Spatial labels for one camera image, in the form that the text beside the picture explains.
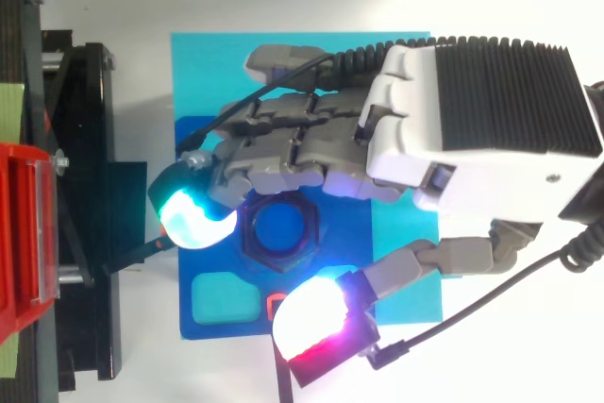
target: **black heat sink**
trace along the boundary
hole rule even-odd
[[[602,152],[566,48],[460,37],[435,52],[443,150]]]

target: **blue board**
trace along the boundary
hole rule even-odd
[[[428,33],[283,33],[173,34],[173,79],[176,141],[204,125],[220,108],[260,85],[243,70],[246,57],[259,45],[314,45],[330,52],[399,38],[427,38]],[[270,97],[286,92],[278,90]],[[209,137],[212,149],[218,138]],[[270,332],[266,299],[286,294],[319,274],[338,276],[363,267],[415,239],[438,240],[433,213],[415,208],[411,195],[396,204],[333,197],[320,189],[303,194],[318,207],[321,242],[317,255],[280,274],[242,253],[241,226],[214,247],[180,249],[180,327],[186,339],[207,339]],[[294,217],[273,213],[265,225],[275,232],[296,232]],[[441,278],[435,274],[376,306],[377,322],[404,324],[442,320]]]

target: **white wall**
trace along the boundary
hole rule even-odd
[[[46,0],[42,26],[72,28],[75,42],[103,42],[113,75],[120,160],[148,160],[149,178],[173,158],[172,31],[429,30],[568,45],[585,83],[604,79],[602,0]],[[150,214],[147,236],[157,234]],[[522,264],[580,230],[546,226]],[[397,364],[373,373],[353,360],[296,389],[299,402],[601,402],[604,265],[574,276],[558,264]],[[183,342],[178,333],[176,259],[166,254],[120,275],[124,370],[113,382],[76,377],[65,403],[277,401],[267,337]],[[445,315],[499,277],[445,282]],[[384,329],[386,341],[425,327]]]

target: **cyan light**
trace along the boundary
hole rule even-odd
[[[186,249],[203,249],[221,242],[237,225],[237,211],[222,221],[206,217],[203,207],[185,191],[175,192],[159,210],[159,220],[176,245]]]
[[[313,277],[283,300],[273,320],[273,338],[286,361],[344,328],[348,307],[340,286]]]

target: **robotic hand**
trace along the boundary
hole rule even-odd
[[[604,254],[604,92],[580,85],[566,49],[474,37],[401,40],[336,55],[269,45],[254,51],[245,68],[265,87],[180,144],[180,161],[149,189],[176,244],[221,241],[252,190],[302,186],[385,202],[411,190],[421,210],[494,220],[488,238],[415,242],[336,283],[316,277],[295,290],[276,314],[274,335],[300,385],[361,351],[379,368],[541,266],[560,258],[581,272]],[[276,87],[296,92],[260,102]],[[213,153],[198,150],[211,130],[224,140]],[[376,300],[435,269],[508,271],[541,223],[556,216],[589,226],[440,330],[376,347],[379,336],[366,314]],[[310,322],[295,301],[312,297],[303,294],[313,286],[321,297],[335,292],[327,312],[336,319],[309,327],[301,339],[286,326]]]

